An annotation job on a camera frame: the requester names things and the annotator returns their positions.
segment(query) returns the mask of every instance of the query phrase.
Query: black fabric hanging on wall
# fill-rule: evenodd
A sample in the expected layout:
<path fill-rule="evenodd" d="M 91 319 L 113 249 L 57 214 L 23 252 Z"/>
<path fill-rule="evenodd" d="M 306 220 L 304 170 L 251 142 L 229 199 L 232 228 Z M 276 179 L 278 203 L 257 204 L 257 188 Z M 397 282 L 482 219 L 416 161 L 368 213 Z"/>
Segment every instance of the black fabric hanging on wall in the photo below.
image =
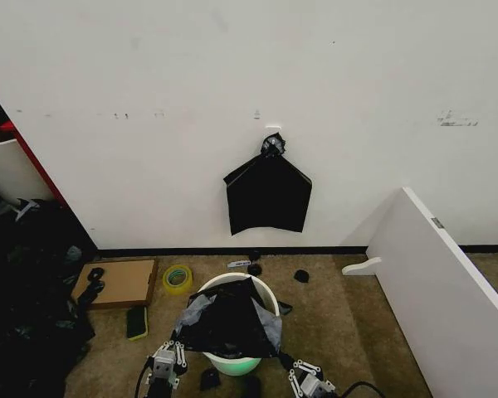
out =
<path fill-rule="evenodd" d="M 223 178 L 233 235 L 257 226 L 302 232 L 312 181 L 282 157 L 285 144 L 270 135 L 260 155 Z"/>

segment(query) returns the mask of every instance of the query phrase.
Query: black plastic bag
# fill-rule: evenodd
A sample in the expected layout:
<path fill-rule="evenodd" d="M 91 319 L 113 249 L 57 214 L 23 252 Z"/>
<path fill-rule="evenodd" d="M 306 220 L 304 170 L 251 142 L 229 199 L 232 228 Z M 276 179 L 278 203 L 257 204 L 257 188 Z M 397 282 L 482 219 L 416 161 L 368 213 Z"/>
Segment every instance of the black plastic bag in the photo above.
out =
<path fill-rule="evenodd" d="M 260 155 L 223 178 L 233 235 L 256 226 L 302 232 L 312 182 L 282 157 L 285 145 L 278 133 L 270 135 Z"/>
<path fill-rule="evenodd" d="M 264 308 L 252 278 L 197 292 L 179 317 L 172 339 L 185 350 L 218 357 L 276 357 L 282 321 Z"/>

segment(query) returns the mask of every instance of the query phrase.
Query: cardboard sheet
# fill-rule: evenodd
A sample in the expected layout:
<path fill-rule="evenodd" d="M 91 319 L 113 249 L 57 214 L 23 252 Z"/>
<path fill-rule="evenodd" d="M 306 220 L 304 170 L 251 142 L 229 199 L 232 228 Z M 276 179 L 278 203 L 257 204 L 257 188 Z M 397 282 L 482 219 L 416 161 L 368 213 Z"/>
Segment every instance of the cardboard sheet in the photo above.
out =
<path fill-rule="evenodd" d="M 90 309 L 98 308 L 129 308 L 135 305 L 148 305 L 153 295 L 157 264 L 155 260 L 109 261 L 85 264 L 72 291 L 72 297 L 77 298 L 85 291 L 89 281 L 90 270 L 101 267 L 105 273 L 101 280 L 105 288 Z"/>

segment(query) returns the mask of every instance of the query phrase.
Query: white furniture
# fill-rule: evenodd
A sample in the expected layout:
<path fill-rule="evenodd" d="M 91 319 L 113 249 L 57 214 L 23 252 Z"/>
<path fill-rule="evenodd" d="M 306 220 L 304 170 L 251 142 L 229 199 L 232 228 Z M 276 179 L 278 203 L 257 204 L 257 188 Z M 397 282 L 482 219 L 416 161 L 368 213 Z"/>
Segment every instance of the white furniture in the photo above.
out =
<path fill-rule="evenodd" d="M 367 255 L 433 396 L 498 398 L 498 293 L 410 188 Z"/>
<path fill-rule="evenodd" d="M 54 197 L 16 139 L 0 143 L 0 196 L 12 205 Z"/>

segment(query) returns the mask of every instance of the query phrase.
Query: black cable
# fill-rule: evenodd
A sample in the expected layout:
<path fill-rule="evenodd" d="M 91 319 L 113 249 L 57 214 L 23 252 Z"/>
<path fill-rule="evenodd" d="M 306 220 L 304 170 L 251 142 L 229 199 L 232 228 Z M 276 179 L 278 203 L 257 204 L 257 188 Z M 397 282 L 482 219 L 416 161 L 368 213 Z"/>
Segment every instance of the black cable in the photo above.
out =
<path fill-rule="evenodd" d="M 372 390 L 376 391 L 378 393 L 379 396 L 381 396 L 382 398 L 385 398 L 385 395 L 383 394 L 383 392 L 381 390 L 378 389 L 378 387 L 376 386 L 373 386 L 371 383 L 367 382 L 367 381 L 356 381 L 352 386 L 350 386 L 347 390 L 345 390 L 345 392 L 343 393 L 342 396 L 338 396 L 339 398 L 345 398 L 346 396 L 349 396 L 349 394 L 356 390 L 356 388 L 360 387 L 360 386 L 366 386 L 366 387 L 369 387 L 371 388 Z"/>
<path fill-rule="evenodd" d="M 140 382 L 142 381 L 142 377 L 144 377 L 144 373 L 148 370 L 148 367 L 151 366 L 151 363 L 152 357 L 148 357 L 146 363 L 144 364 L 144 367 L 142 368 L 142 371 L 140 372 L 139 379 L 136 381 L 136 387 L 134 388 L 134 398 L 139 398 Z"/>

